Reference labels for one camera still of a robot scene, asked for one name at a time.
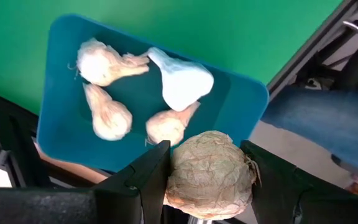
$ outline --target white object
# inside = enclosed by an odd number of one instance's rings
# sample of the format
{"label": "white object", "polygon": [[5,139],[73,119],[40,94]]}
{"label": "white object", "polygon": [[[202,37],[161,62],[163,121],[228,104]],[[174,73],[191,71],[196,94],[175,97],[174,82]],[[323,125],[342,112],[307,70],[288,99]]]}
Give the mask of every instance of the white object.
{"label": "white object", "polygon": [[252,201],[257,166],[219,131],[193,136],[173,151],[164,204],[204,220],[242,213]]}
{"label": "white object", "polygon": [[148,72],[147,63],[149,59],[146,55],[120,56],[111,46],[95,38],[82,43],[78,50],[77,67],[81,76],[99,86],[108,86],[119,78]]}
{"label": "white object", "polygon": [[84,85],[84,90],[95,134],[108,141],[122,139],[131,130],[132,115],[128,109],[96,85]]}
{"label": "white object", "polygon": [[161,69],[162,96],[171,109],[183,111],[211,91],[214,78],[201,64],[171,58],[156,47],[148,56]]}
{"label": "white object", "polygon": [[171,141],[171,146],[178,144],[183,139],[190,118],[199,106],[200,103],[195,102],[181,112],[168,110],[152,116],[146,122],[148,138],[156,144],[163,140]]}

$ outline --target blue tray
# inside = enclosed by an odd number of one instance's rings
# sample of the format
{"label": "blue tray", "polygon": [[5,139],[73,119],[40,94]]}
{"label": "blue tray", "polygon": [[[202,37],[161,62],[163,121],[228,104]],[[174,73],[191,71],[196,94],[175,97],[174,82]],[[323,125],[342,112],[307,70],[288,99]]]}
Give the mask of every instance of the blue tray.
{"label": "blue tray", "polygon": [[[156,46],[82,16],[59,17],[49,31],[37,140],[43,152],[52,158],[117,172],[148,149],[145,123],[169,107],[162,98],[160,70],[150,62],[148,73],[122,78],[104,88],[132,113],[131,132],[120,141],[97,137],[85,99],[84,80],[76,76],[76,70],[68,68],[68,65],[75,66],[81,43],[92,37],[111,45],[120,54],[140,55]],[[156,47],[171,57],[197,62]],[[190,120],[184,140],[203,131],[218,130],[230,135],[238,145],[250,136],[264,112],[268,91],[257,80],[200,63],[213,74],[215,82],[211,93],[200,99],[201,106]]]}

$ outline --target garlic bulb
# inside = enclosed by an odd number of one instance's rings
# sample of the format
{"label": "garlic bulb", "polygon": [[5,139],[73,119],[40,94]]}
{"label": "garlic bulb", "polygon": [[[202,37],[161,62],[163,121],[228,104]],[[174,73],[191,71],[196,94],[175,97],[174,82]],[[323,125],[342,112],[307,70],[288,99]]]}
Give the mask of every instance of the garlic bulb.
{"label": "garlic bulb", "polygon": [[190,118],[199,106],[200,103],[195,102],[181,112],[168,110],[152,116],[146,122],[149,139],[153,143],[170,140],[171,146],[178,144],[183,139]]}
{"label": "garlic bulb", "polygon": [[183,111],[211,91],[214,78],[201,64],[170,58],[155,47],[148,56],[161,69],[162,96],[171,109]]}
{"label": "garlic bulb", "polygon": [[219,131],[187,139],[173,151],[164,204],[205,220],[243,212],[252,201],[257,165]]}
{"label": "garlic bulb", "polygon": [[96,85],[84,85],[84,90],[95,134],[108,141],[122,139],[131,130],[132,115],[128,109]]}
{"label": "garlic bulb", "polygon": [[81,44],[77,67],[90,83],[108,86],[119,78],[148,72],[148,62],[146,55],[125,54],[121,57],[112,47],[92,38]]}

